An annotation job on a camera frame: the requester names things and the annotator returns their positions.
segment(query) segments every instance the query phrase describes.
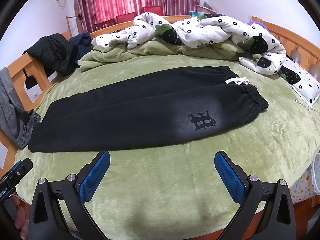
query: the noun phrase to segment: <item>elastic waistband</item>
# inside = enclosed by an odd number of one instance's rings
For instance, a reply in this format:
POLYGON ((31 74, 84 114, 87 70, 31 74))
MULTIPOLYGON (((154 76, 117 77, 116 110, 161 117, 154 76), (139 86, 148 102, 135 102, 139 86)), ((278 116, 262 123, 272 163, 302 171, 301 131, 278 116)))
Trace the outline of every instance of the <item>elastic waistband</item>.
POLYGON ((220 66, 218 67, 221 69, 221 71, 228 76, 229 78, 235 78, 235 77, 239 77, 236 73, 234 73, 233 71, 231 71, 231 69, 229 68, 229 66, 220 66))
POLYGON ((247 90, 248 95, 251 97, 253 101, 261 106, 261 109, 267 109, 269 104, 268 102, 259 94, 256 87, 252 85, 243 85, 247 90))

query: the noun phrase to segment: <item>drawstring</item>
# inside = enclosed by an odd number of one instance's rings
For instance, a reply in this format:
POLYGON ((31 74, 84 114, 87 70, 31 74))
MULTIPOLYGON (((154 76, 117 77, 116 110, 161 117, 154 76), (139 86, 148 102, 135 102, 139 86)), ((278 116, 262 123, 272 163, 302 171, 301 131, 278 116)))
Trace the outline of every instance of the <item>drawstring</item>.
POLYGON ((226 83, 229 84, 231 82, 234 82, 236 85, 241 85, 242 83, 245 84, 245 85, 252 85, 254 87, 258 89, 258 86, 256 84, 251 84, 249 79, 246 78, 246 77, 243 77, 243 78, 230 78, 228 80, 226 80, 226 83))
POLYGON ((316 110, 315 110, 315 109, 312 109, 310 106, 306 106, 306 105, 298 102, 298 100, 295 100, 295 102, 298 103, 298 104, 300 104, 300 105, 302 105, 302 106, 307 107, 309 114, 311 114, 311 116, 313 117, 313 119, 315 119, 315 121, 316 121, 318 124, 320 124, 320 122, 319 122, 319 120, 320 120, 320 113, 319 113, 319 111, 318 111, 317 109, 316 109, 316 110), (317 112, 317 113, 319 114, 319 120, 317 120, 317 119, 312 115, 311 110, 312 110, 312 111, 315 111, 315 112, 317 112))

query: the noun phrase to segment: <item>metal screw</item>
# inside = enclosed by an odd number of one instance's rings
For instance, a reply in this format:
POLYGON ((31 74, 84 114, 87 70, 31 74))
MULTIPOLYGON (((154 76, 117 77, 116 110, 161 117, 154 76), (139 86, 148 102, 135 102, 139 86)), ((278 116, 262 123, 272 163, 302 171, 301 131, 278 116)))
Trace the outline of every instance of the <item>metal screw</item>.
POLYGON ((74 174, 70 174, 70 175, 67 177, 67 179, 68 179, 69 181, 73 181, 75 178, 76 178, 76 176, 75 176, 74 174))
POLYGON ((257 176, 254 176, 254 175, 250 175, 249 179, 253 182, 258 180, 257 176))
POLYGON ((45 182, 45 178, 39 179, 39 184, 44 184, 44 182, 45 182))
POLYGON ((279 183, 280 183, 282 186, 287 185, 287 183, 285 182, 285 180, 284 180, 284 179, 279 180, 279 183))

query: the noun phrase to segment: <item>finger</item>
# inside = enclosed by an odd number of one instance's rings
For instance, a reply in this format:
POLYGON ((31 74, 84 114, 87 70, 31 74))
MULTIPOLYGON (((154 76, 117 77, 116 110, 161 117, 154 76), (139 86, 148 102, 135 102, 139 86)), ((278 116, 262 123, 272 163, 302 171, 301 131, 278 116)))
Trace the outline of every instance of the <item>finger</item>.
POLYGON ((29 220, 25 220, 24 225, 22 226, 20 231, 20 237, 22 238, 22 240, 28 239, 28 232, 29 232, 29 220))
POLYGON ((26 220, 26 213, 24 209, 20 206, 17 206, 16 219, 14 220, 15 227, 17 229, 21 229, 25 220, 26 220))
POLYGON ((20 205, 20 199, 17 195, 12 195, 11 196, 12 199, 13 199, 13 202, 15 203, 16 206, 19 206, 20 205))

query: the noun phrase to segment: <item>pillow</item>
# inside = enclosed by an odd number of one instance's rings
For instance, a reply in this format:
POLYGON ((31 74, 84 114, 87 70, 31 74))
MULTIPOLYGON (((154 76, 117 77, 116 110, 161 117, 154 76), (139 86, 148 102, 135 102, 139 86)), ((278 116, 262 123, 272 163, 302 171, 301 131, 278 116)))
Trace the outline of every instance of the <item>pillow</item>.
POLYGON ((192 17, 197 17, 199 15, 204 15, 207 13, 199 13, 199 12, 189 11, 189 14, 190 14, 190 18, 192 18, 192 17))
POLYGON ((288 55, 278 71, 309 107, 318 100, 320 83, 288 55))

